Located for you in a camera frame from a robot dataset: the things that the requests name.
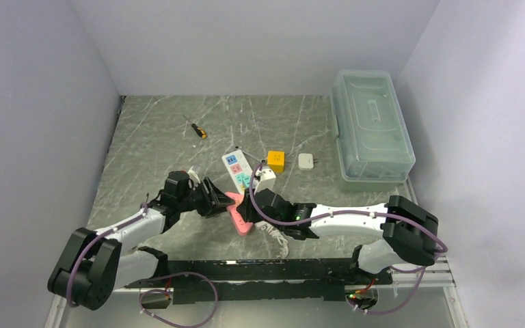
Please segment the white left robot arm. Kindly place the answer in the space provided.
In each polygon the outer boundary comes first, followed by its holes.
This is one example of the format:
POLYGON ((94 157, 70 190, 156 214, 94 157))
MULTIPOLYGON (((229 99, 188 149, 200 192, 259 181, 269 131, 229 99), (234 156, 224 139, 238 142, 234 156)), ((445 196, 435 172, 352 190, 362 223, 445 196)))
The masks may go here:
POLYGON ((130 217, 97 230, 76 229, 47 282, 47 289, 72 307, 97 310, 117 289, 138 281, 153 287, 168 280, 167 254, 144 242, 172 228, 186 212, 210 218, 235 201, 209 178, 173 171, 157 196, 130 217))

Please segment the yellow cube plug adapter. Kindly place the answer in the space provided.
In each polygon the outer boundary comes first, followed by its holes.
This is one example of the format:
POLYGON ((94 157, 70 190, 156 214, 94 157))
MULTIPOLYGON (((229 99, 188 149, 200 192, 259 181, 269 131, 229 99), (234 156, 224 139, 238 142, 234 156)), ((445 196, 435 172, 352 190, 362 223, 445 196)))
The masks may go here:
POLYGON ((283 173, 285 168, 285 152, 279 150, 269 150, 267 153, 267 165, 275 173, 283 173))

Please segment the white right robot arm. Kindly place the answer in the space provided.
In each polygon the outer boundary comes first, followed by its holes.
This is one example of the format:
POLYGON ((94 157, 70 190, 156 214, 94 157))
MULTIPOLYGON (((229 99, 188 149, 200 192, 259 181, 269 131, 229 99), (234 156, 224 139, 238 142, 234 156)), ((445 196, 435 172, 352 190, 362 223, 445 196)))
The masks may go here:
POLYGON ((376 273, 396 264, 429 267, 447 247, 437 236, 439 220, 400 195, 365 207, 334 207, 290 203, 269 189, 246 192, 237 206, 245 222, 265 222, 283 234, 304 241, 327 236, 360 236, 373 242, 359 246, 349 274, 365 284, 376 273))

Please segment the white plug adapter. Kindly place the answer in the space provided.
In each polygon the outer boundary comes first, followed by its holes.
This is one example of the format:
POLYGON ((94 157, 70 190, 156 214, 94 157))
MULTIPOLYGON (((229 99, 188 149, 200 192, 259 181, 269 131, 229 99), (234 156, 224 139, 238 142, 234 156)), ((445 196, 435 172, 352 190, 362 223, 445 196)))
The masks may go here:
POLYGON ((318 162, 318 158, 310 153, 300 153, 297 157, 297 165, 300 170, 312 170, 318 162))

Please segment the pink triangular plug adapter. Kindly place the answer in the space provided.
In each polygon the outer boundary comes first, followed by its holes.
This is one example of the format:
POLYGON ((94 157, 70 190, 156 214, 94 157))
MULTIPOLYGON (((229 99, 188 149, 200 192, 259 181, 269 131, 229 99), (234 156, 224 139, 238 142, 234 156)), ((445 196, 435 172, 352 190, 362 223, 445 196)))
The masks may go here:
POLYGON ((225 192, 225 195, 228 196, 234 204, 228 205, 226 207, 227 212, 230 215, 230 218, 234 224, 236 231, 239 236, 247 236, 249 231, 253 227, 253 223, 246 222, 241 214, 238 212, 238 206, 244 200, 244 195, 241 193, 225 192))

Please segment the white power strip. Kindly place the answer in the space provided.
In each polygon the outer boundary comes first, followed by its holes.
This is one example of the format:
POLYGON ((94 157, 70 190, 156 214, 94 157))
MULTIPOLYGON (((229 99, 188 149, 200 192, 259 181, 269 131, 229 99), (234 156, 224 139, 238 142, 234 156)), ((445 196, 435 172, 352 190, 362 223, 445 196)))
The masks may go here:
POLYGON ((231 180, 236 187, 237 192, 244 194, 245 190, 242 190, 242 188, 239 186, 236 175, 243 173, 252 177, 252 168, 248 163, 246 156, 240 150, 238 150, 223 155, 221 160, 227 172, 230 174, 231 180))

